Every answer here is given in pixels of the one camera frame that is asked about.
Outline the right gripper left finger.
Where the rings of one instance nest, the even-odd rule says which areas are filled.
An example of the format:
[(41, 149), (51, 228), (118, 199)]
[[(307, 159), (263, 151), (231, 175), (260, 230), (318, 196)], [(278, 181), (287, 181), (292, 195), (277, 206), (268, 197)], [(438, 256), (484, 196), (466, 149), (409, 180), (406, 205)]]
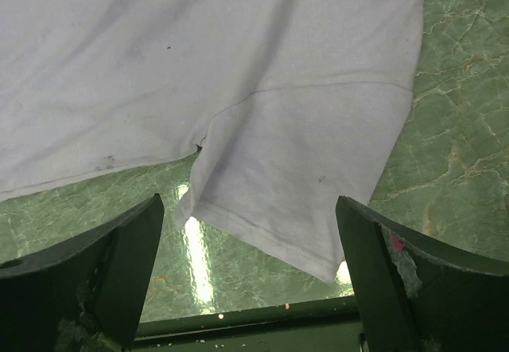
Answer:
[(1, 264), (3, 351), (128, 351), (165, 208), (154, 195), (118, 217)]

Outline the purple t shirt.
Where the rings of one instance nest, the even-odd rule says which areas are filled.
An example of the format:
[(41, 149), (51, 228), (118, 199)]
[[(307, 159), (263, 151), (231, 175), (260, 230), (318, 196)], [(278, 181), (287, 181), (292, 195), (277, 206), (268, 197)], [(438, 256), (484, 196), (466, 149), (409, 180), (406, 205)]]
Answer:
[(1, 0), (1, 197), (196, 156), (195, 218), (330, 283), (408, 117), (424, 0)]

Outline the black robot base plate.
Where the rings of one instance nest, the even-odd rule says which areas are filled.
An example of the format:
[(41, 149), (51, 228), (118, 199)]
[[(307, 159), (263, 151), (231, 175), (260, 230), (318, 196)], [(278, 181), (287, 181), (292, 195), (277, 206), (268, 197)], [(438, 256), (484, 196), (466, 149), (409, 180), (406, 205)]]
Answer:
[(356, 298), (345, 296), (142, 323), (133, 351), (363, 351)]

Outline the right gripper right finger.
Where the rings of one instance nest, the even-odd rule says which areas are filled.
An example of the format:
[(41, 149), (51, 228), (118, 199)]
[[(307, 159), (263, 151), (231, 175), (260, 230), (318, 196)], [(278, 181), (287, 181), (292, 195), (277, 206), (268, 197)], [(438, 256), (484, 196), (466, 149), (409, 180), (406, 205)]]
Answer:
[(506, 351), (508, 263), (341, 196), (336, 219), (371, 351)]

